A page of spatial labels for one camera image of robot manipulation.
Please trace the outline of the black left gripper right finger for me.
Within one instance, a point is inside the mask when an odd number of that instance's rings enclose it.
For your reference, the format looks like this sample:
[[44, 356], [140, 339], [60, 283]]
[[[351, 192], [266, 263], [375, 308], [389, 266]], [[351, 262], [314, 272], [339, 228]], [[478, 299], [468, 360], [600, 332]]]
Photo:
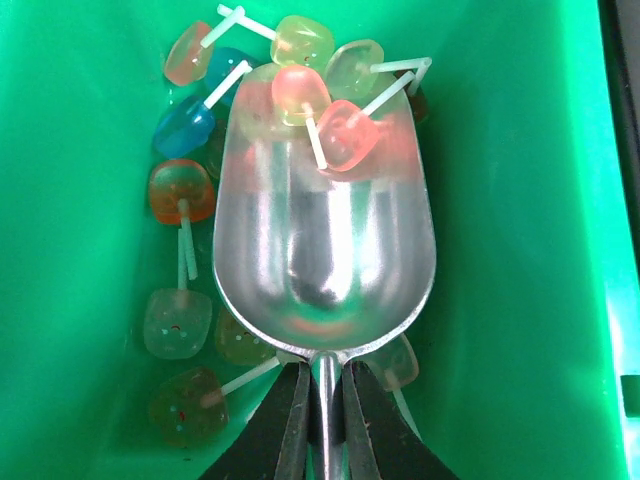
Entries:
[[455, 479], [405, 422], [362, 361], [342, 372], [344, 429], [353, 479]]

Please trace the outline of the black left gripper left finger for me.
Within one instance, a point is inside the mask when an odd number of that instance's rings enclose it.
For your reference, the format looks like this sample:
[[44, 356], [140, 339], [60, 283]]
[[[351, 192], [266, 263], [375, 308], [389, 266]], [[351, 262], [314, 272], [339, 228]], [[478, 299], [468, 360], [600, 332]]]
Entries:
[[306, 472], [310, 367], [286, 365], [234, 443], [200, 477], [302, 479]]

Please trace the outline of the silver metal scoop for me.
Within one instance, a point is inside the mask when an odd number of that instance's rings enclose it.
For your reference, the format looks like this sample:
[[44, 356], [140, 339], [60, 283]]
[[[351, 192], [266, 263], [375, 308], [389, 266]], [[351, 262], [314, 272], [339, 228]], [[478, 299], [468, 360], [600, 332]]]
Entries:
[[345, 172], [320, 170], [306, 137], [227, 136], [212, 268], [235, 319], [310, 367], [306, 471], [346, 476], [344, 366], [415, 321], [433, 286], [436, 243], [415, 124], [392, 78], [382, 143]]

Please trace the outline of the green bin with lollipops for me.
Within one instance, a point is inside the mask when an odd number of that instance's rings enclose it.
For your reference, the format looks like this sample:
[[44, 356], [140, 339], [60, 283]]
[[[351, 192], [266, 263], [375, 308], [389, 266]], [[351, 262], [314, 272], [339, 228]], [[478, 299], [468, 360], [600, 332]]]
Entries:
[[[639, 289], [594, 1], [248, 1], [390, 59], [429, 56], [419, 135], [437, 238], [408, 336], [421, 435], [464, 479], [626, 479], [621, 326]], [[176, 282], [176, 231], [146, 198], [153, 131], [186, 91], [165, 56], [213, 1], [1, 5], [1, 475], [194, 479], [235, 440], [273, 375], [229, 399], [210, 444], [150, 424], [186, 362], [140, 336]]]

